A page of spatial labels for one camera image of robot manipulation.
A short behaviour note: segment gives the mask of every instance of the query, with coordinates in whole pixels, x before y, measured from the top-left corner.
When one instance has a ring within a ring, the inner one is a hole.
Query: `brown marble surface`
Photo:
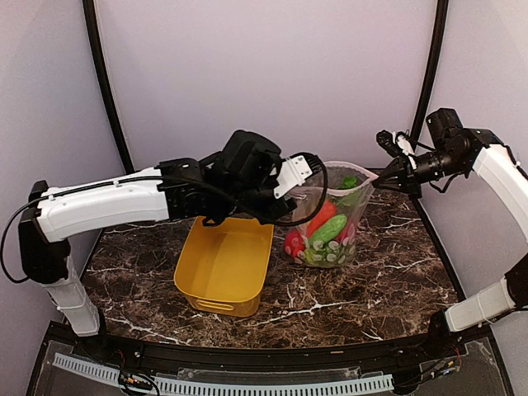
[[[404,195],[376,191],[359,227],[356,260],[307,268],[281,252],[276,229],[258,312],[232,318],[194,310],[173,282],[193,220],[108,229],[83,277],[111,333],[202,347],[300,348],[406,337],[427,330],[455,292]]]

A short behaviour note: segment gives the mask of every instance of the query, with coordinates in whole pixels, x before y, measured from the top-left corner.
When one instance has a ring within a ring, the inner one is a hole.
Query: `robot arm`
[[[282,159],[281,150],[253,132],[238,130],[221,152],[201,161],[180,158],[157,167],[97,183],[49,188],[39,181],[18,226],[22,268],[44,286],[80,337],[99,333],[101,317],[73,267],[68,237],[92,229],[145,220],[205,216],[221,224],[246,212],[262,224],[279,221],[295,208],[285,194],[326,169],[314,155]]]
[[[406,134],[379,132],[378,143],[394,160],[374,181],[377,188],[421,197],[421,184],[475,171],[513,214],[528,241],[528,178],[511,150],[490,130],[464,128],[453,109],[440,109],[427,117],[434,148],[416,156]],[[528,304],[528,255],[500,281],[433,315],[430,337],[448,337],[489,322]]]

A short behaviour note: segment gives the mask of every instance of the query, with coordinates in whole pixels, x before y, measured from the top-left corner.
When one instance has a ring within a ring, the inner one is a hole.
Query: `white bracket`
[[[299,155],[295,158],[290,158],[282,163],[277,181],[279,186],[273,190],[273,195],[278,200],[285,195],[286,192],[295,186],[302,186],[304,181],[312,176],[313,172],[304,156]]]

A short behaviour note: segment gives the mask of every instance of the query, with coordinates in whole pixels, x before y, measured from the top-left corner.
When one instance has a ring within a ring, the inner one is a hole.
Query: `white arm segment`
[[[500,144],[490,144],[478,154],[473,170],[495,191],[521,227],[528,242],[528,180],[517,170]]]
[[[528,181],[512,163],[507,149],[500,144],[490,144],[489,148],[483,148],[473,169],[504,202],[528,241]],[[502,278],[487,289],[447,309],[445,318],[450,330],[459,332],[487,322],[515,307],[508,294],[507,281]]]
[[[160,177],[161,171],[150,167],[111,181],[142,176]],[[165,220],[169,217],[167,201],[165,193],[157,188],[161,182],[132,181],[43,200],[38,205],[41,213],[37,221],[48,242],[58,242],[91,229],[133,221]],[[51,187],[44,195],[52,196],[77,187],[80,186]]]
[[[80,337],[96,336],[99,332],[99,314],[73,267],[71,256],[68,256],[67,268],[68,279],[42,286],[57,305],[57,310],[69,321],[75,334]]]
[[[508,294],[506,278],[502,278],[487,289],[448,308],[445,319],[452,332],[461,332],[475,324],[489,322],[514,308],[515,303]]]

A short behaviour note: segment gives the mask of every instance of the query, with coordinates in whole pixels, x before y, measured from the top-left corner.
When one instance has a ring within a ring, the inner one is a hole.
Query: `green cucumber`
[[[344,214],[333,216],[329,221],[317,229],[309,239],[311,246],[314,242],[328,243],[333,240],[347,226],[347,217]]]

